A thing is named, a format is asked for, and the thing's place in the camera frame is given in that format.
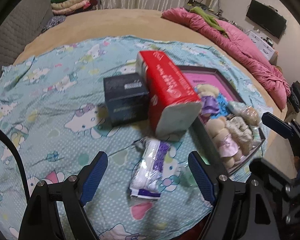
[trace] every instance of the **red box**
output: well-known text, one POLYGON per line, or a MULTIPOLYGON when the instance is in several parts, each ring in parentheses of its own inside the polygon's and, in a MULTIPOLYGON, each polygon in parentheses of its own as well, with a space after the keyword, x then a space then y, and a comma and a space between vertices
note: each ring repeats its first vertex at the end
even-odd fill
POLYGON ((148 117, 156 136, 187 130, 201 111, 197 93, 162 51, 140 51, 136 72, 150 92, 148 117))

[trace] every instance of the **polka dot fabric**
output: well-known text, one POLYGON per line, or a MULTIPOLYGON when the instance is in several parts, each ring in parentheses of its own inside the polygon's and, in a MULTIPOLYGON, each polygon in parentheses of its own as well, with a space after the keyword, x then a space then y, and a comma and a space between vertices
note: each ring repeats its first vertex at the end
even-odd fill
MULTIPOLYGON (((191 129, 166 138, 176 151, 164 160, 161 198, 147 202, 129 197, 131 176, 142 155, 133 142, 151 135, 151 130, 147 121, 111 127, 103 104, 103 78, 134 72, 138 51, 149 49, 165 51, 176 65, 217 68, 247 105, 260 114, 271 111, 251 80, 213 47, 134 36, 65 45, 3 67, 0 78, 0 129, 20 153, 30 193, 39 180, 61 182, 77 174, 99 151, 107 153, 108 168, 85 206, 100 239, 171 239, 211 211, 183 176, 188 154, 193 150, 204 154, 191 129)), ((268 129, 262 129, 267 137, 268 129)), ((247 179, 248 165, 233 179, 247 179)), ((16 162, 0 142, 0 230, 6 238, 18 237, 25 208, 16 162)), ((58 208, 66 237, 73 239, 62 203, 58 208)))

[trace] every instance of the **gray quilted cushion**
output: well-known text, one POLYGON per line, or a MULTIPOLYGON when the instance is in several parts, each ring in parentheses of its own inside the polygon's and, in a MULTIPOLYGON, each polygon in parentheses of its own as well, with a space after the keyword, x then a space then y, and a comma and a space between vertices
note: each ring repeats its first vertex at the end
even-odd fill
POLYGON ((0 77, 52 17, 50 0, 22 0, 12 10, 0 26, 0 77))

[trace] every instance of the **teddy bear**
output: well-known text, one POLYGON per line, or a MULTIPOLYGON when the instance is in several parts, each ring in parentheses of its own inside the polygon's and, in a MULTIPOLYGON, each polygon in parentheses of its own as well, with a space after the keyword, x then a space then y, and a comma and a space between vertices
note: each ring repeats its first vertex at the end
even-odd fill
POLYGON ((217 97, 220 93, 219 89, 209 84, 199 84, 195 87, 195 91, 202 102, 201 114, 209 117, 211 114, 219 113, 217 97))
POLYGON ((227 169, 232 168, 235 162, 241 159, 242 152, 232 139, 230 131, 226 128, 226 118, 220 116, 219 118, 208 120, 205 129, 218 148, 224 166, 227 169))

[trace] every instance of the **wall-mounted tv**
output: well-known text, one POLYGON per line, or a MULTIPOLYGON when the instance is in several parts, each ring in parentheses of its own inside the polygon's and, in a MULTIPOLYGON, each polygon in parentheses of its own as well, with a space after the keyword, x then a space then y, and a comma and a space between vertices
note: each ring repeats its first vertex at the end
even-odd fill
POLYGON ((251 0, 247 17, 277 38, 280 38, 286 28, 285 18, 274 9, 256 0, 251 0))

